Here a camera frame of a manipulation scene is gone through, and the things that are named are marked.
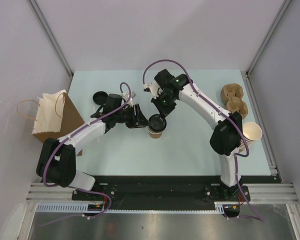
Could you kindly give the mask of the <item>brown paper coffee cup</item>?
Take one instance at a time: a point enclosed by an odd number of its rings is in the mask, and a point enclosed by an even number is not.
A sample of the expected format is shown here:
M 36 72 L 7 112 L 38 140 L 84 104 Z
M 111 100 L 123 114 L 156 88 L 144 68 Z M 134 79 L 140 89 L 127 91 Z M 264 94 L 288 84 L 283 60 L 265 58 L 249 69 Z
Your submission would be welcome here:
M 162 130 L 161 131 L 154 130 L 150 126 L 147 127 L 147 130 L 148 130 L 149 136 L 153 139 L 159 139 L 163 134 Z

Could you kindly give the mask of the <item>black plastic cup lid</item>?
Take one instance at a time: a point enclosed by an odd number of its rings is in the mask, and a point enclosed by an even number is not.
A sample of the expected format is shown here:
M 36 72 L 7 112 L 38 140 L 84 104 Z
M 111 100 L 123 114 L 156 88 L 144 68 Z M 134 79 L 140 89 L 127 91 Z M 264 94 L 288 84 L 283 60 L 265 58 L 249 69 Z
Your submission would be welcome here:
M 106 103 L 108 94 L 105 91 L 97 91 L 93 94 L 92 100 L 97 105 L 104 105 Z

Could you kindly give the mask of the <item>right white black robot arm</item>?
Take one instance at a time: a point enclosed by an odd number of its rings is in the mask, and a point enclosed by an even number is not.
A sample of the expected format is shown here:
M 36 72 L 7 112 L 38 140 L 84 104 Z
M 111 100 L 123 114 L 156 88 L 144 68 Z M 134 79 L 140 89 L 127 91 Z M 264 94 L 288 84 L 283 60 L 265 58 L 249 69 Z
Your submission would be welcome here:
M 195 110 L 212 128 L 209 140 L 212 149 L 219 155 L 221 176 L 224 184 L 220 188 L 221 196 L 232 201 L 239 194 L 236 186 L 240 179 L 235 164 L 235 155 L 239 153 L 242 139 L 242 117 L 238 112 L 231 113 L 208 98 L 186 75 L 177 77 L 164 69 L 157 73 L 154 82 L 143 83 L 145 92 L 152 94 L 151 102 L 156 106 L 161 118 L 166 118 L 179 100 Z

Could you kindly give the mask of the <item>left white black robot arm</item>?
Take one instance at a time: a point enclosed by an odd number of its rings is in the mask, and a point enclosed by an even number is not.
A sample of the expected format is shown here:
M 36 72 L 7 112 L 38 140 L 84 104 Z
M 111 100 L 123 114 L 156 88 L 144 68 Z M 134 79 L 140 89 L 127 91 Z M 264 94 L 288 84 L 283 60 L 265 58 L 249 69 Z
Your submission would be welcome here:
M 90 116 L 87 123 L 58 139 L 44 141 L 36 174 L 46 182 L 63 188 L 83 190 L 90 200 L 100 196 L 101 188 L 96 179 L 77 170 L 76 157 L 79 152 L 94 139 L 106 134 L 116 124 L 125 124 L 129 129 L 145 128 L 150 122 L 143 115 L 139 104 L 123 102 L 119 94 L 109 94 L 102 108 Z

